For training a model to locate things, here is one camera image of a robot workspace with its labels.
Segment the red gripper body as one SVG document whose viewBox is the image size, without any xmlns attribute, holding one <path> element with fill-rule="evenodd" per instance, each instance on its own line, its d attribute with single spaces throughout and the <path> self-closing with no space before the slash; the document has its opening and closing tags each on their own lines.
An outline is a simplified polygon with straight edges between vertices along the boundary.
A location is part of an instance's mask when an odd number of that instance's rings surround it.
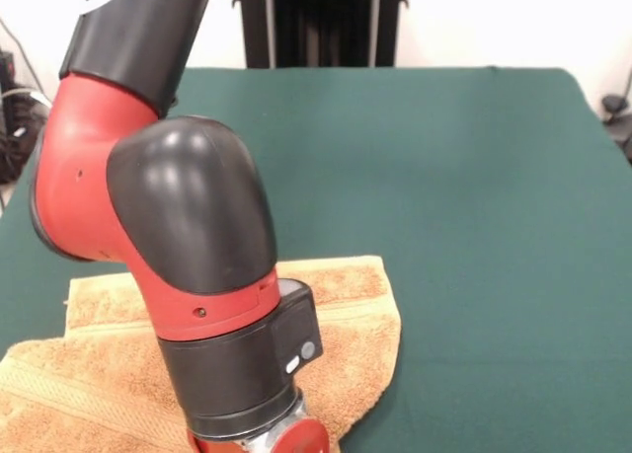
<svg viewBox="0 0 632 453">
<path fill-rule="evenodd" d="M 289 417 L 271 430 L 250 439 L 238 441 L 202 440 L 188 432 L 188 441 L 194 452 L 308 452 L 329 451 L 329 434 L 317 419 Z"/>
</svg>

